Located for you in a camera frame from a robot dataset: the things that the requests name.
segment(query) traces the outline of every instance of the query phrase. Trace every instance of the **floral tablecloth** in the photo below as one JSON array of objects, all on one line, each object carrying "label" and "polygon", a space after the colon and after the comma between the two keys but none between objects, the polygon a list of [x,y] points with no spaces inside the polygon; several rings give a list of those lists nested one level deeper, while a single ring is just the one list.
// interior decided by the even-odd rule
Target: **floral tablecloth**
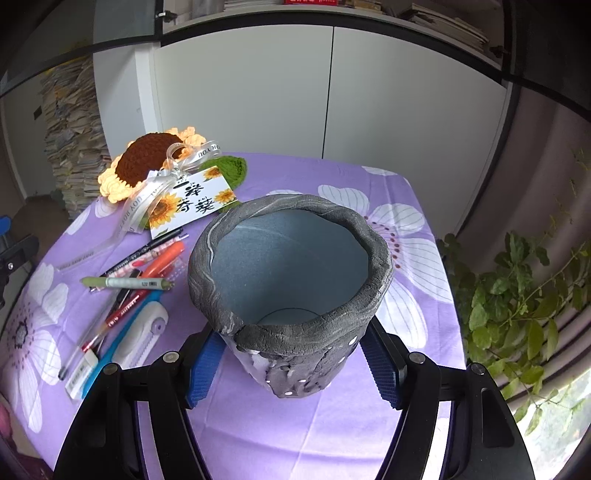
[{"label": "floral tablecloth", "polygon": [[[410,350],[423,351],[441,365],[464,367],[452,295],[431,230],[405,178],[326,160],[238,155],[248,162],[246,180],[236,189],[243,202],[269,193],[310,193],[363,215],[387,241],[395,270],[378,319]],[[1,339],[1,391],[52,467],[79,406],[57,373],[110,295],[89,293],[80,278],[100,274],[144,245],[148,233],[129,233],[112,252],[71,270],[61,272],[56,265],[110,237],[120,214],[121,207],[99,199],[70,225],[23,290]],[[186,227],[186,259],[211,218]],[[205,324],[182,278],[162,303],[170,320],[148,362],[178,349]],[[379,396],[358,348],[328,388],[295,400],[269,394],[226,351],[209,395],[189,417],[214,479],[360,480],[375,477],[399,414]],[[140,422],[150,478],[162,478],[154,442],[148,441],[146,406]],[[439,477],[448,424],[449,406],[442,404],[425,479]]]}]

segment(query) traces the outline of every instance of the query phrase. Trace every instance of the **white ribbon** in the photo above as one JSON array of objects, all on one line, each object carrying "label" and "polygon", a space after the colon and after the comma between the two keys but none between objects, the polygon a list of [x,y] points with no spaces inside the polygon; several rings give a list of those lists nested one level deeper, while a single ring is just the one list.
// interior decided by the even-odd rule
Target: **white ribbon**
[{"label": "white ribbon", "polygon": [[[174,152],[179,148],[186,148],[189,155],[182,160],[173,158]],[[144,231],[148,218],[158,205],[160,199],[183,177],[194,173],[205,161],[219,157],[222,154],[218,145],[211,141],[201,147],[194,147],[183,143],[170,145],[166,151],[166,161],[160,171],[151,171],[142,187],[130,196],[123,207],[123,215],[117,224],[115,232],[100,245],[79,255],[75,259],[57,267],[58,270],[66,270],[74,267],[89,258],[119,244],[127,232],[141,233]]]}]

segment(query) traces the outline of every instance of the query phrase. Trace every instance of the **gray clay pot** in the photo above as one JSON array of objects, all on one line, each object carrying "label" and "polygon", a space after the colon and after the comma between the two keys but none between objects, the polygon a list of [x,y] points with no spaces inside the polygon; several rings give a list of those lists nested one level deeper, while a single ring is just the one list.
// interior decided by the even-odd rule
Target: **gray clay pot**
[{"label": "gray clay pot", "polygon": [[386,242],[363,217],[313,195],[269,195],[220,215],[189,265],[195,306],[280,398],[328,386],[391,279]]}]

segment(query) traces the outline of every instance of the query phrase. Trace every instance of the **cabinet door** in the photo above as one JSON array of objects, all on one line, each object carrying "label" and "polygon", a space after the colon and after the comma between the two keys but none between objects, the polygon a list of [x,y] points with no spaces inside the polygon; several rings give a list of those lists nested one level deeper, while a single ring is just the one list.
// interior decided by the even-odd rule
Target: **cabinet door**
[{"label": "cabinet door", "polygon": [[322,156],[332,27],[265,25],[155,52],[162,125],[224,151]]},{"label": "cabinet door", "polygon": [[486,174],[505,93],[433,50],[337,27],[324,158],[405,176],[434,233],[453,232]]}]

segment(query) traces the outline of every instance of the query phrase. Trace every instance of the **metal screw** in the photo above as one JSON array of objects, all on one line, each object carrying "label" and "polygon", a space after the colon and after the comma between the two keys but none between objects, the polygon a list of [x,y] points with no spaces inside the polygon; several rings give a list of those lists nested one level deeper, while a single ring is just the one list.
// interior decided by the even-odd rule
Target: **metal screw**
[{"label": "metal screw", "polygon": [[481,365],[481,364],[472,364],[472,365],[470,365],[470,369],[476,375],[484,375],[484,372],[486,372],[486,368],[484,368],[484,365]]},{"label": "metal screw", "polygon": [[173,364],[178,360],[178,352],[167,352],[162,358],[166,363]]},{"label": "metal screw", "polygon": [[117,364],[108,364],[105,365],[105,367],[103,368],[103,372],[105,373],[105,375],[113,375],[118,368],[119,367],[117,367]]},{"label": "metal screw", "polygon": [[425,356],[421,352],[412,352],[408,358],[414,364],[423,364],[426,360]]}]

